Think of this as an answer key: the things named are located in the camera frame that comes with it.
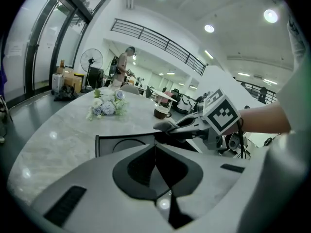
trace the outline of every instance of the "fan stand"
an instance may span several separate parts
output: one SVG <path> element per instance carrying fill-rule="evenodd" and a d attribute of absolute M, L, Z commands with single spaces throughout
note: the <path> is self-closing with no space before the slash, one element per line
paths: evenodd
<path fill-rule="evenodd" d="M 92 88 L 91 88 L 91 89 L 88 89 L 88 88 L 87 88 L 87 81 L 88 81 L 89 70 L 90 70 L 90 68 L 91 68 L 91 65 L 92 65 L 94 62 L 95 62 L 95 61 L 94 61 L 93 58 L 91 58 L 91 59 L 88 60 L 88 69 L 87 69 L 87 75 L 86 75 L 86 84 L 85 84 L 84 89 L 81 90 L 82 93 L 88 93 L 88 92 L 90 92 L 90 91 L 93 90 Z"/>

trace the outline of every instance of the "black metal railing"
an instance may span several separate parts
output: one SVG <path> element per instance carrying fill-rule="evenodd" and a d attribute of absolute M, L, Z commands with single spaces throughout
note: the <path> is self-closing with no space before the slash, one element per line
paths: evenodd
<path fill-rule="evenodd" d="M 267 93 L 259 85 L 237 80 L 252 95 L 253 98 L 264 104 L 270 104 L 277 101 L 276 93 L 266 89 Z"/>
<path fill-rule="evenodd" d="M 170 40 L 169 38 L 160 33 L 157 33 L 154 30 L 148 29 L 144 26 L 138 25 L 130 21 L 115 19 L 111 31 L 116 31 L 119 33 L 133 36 L 140 40 L 146 41 L 158 48 L 161 48 L 190 66 L 200 75 L 203 75 L 205 65 L 200 60 L 198 60 L 176 42 Z"/>

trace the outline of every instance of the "ceiling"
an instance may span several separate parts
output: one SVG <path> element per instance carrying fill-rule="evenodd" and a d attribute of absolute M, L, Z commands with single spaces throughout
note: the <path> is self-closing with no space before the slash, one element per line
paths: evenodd
<path fill-rule="evenodd" d="M 289 12 L 282 0 L 134 0 L 134 5 L 158 12 L 189 30 L 201 40 L 202 55 L 205 49 L 215 53 L 233 76 L 238 72 L 263 75 L 278 83 L 273 88 L 278 91 L 292 74 Z M 276 11 L 276 23 L 264 19 L 266 9 Z M 213 33 L 205 32 L 207 24 L 215 28 Z"/>
<path fill-rule="evenodd" d="M 113 41 L 110 41 L 109 45 L 111 47 L 115 47 L 119 54 L 123 53 L 124 50 L 128 47 L 126 44 Z M 141 49 L 136 48 L 136 53 L 137 55 L 135 62 L 137 66 L 150 70 L 155 74 L 164 73 L 163 77 L 173 81 L 174 83 L 186 82 L 188 75 L 182 70 Z M 128 62 L 133 63 L 134 61 L 132 58 L 128 58 Z M 169 71 L 174 72 L 175 75 L 168 75 L 167 73 Z M 192 79 L 191 85 L 197 87 L 198 82 L 195 79 Z"/>

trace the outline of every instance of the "brown cup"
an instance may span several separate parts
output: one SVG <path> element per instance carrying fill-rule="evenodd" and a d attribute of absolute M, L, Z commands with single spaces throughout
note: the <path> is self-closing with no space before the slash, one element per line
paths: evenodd
<path fill-rule="evenodd" d="M 155 107 L 154 115 L 155 115 L 155 117 L 157 117 L 159 119 L 164 119 L 164 118 L 166 118 L 168 112 L 169 112 L 169 110 L 167 108 L 164 108 L 164 107 L 158 105 Z"/>

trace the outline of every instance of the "electric fan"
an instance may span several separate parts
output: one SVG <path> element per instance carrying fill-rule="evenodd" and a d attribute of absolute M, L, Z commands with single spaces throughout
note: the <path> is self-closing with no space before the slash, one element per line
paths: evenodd
<path fill-rule="evenodd" d="M 85 88 L 82 89 L 81 92 L 87 93 L 87 92 L 91 91 L 91 90 L 87 89 L 89 71 L 90 71 L 91 67 L 97 68 L 97 69 L 100 69 L 102 67 L 103 56 L 102 56 L 101 52 L 99 52 L 97 49 L 88 49 L 82 54 L 80 63 L 81 63 L 82 69 L 85 72 L 87 72 Z"/>

